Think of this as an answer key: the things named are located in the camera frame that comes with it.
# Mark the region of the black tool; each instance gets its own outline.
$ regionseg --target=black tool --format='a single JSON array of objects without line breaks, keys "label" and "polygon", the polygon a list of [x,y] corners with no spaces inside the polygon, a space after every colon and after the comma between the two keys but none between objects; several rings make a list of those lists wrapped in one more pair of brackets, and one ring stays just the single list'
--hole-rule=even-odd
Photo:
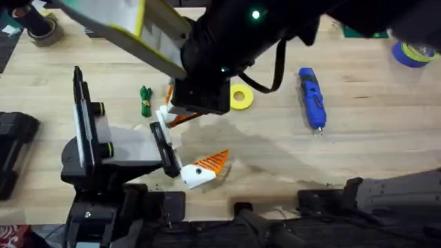
[{"label": "black tool", "polygon": [[30,115],[0,112],[0,200],[10,197],[22,166],[22,148],[32,141],[39,125]]}]

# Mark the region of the wooden table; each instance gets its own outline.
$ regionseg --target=wooden table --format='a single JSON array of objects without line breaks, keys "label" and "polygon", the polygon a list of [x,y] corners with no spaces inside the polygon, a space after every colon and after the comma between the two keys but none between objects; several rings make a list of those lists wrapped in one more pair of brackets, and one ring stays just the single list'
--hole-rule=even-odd
[{"label": "wooden table", "polygon": [[[201,9],[182,9],[197,17]],[[0,224],[64,223],[74,189],[60,180],[61,151],[74,136],[72,73],[79,65],[92,98],[103,101],[117,127],[148,126],[139,90],[154,91],[152,106],[164,103],[168,78],[56,11],[67,36],[37,48],[24,34],[0,79],[0,108],[33,115],[41,127],[25,160],[12,199],[0,203]],[[286,73],[279,91],[254,92],[248,110],[204,116],[171,130],[181,138],[184,162],[230,149],[230,171],[186,190],[162,171],[136,179],[154,190],[184,190],[187,220],[231,218],[232,203],[249,200],[260,212],[282,217],[293,209],[299,189],[344,185],[356,176],[388,178],[437,168],[441,161],[440,61],[423,69],[400,65],[392,40],[344,39],[323,17],[316,44],[299,39],[287,46]],[[272,82],[275,48],[247,73]],[[313,136],[300,104],[296,73],[312,67],[325,96],[327,126]]]}]

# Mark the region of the black cable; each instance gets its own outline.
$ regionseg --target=black cable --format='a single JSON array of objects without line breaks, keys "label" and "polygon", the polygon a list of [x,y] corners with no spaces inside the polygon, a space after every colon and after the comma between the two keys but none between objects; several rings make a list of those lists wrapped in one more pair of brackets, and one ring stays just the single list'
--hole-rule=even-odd
[{"label": "black cable", "polygon": [[54,232],[56,232],[57,230],[59,230],[60,228],[64,227],[65,224],[59,225],[58,227],[56,227],[55,229],[53,229],[48,235],[46,235],[46,237],[44,237],[44,240],[46,240],[47,238],[49,238],[52,234],[54,234]]},{"label": "black cable", "polygon": [[285,50],[287,47],[287,40],[281,39],[276,48],[276,62],[274,64],[274,78],[273,85],[271,89],[261,85],[260,83],[255,82],[252,78],[246,75],[244,72],[239,74],[239,77],[244,80],[249,86],[254,89],[262,92],[262,93],[271,93],[278,90],[283,81],[283,74],[285,73]]}]

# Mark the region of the black stand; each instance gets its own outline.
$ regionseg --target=black stand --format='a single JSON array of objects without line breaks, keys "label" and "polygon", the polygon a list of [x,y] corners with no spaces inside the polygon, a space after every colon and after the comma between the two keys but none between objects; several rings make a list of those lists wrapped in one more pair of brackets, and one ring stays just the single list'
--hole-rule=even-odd
[{"label": "black stand", "polygon": [[144,226],[181,222],[185,217],[184,192],[149,192],[144,184],[128,183],[99,191],[78,187],[85,184],[80,180],[83,170],[75,138],[65,146],[61,161],[62,179],[76,182],[64,247],[95,243],[99,247],[135,248],[138,239],[145,238]]}]

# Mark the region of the wire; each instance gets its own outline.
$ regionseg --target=wire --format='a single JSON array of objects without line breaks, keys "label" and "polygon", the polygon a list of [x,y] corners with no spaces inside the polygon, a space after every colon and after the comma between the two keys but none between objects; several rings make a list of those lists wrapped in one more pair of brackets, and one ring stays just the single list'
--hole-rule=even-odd
[{"label": "wire", "polygon": [[60,228],[64,227],[65,224],[59,225],[58,227],[56,227],[55,229],[53,229],[48,235],[46,235],[46,237],[44,237],[44,240],[48,239],[52,234],[54,234],[54,232],[58,231]]}]

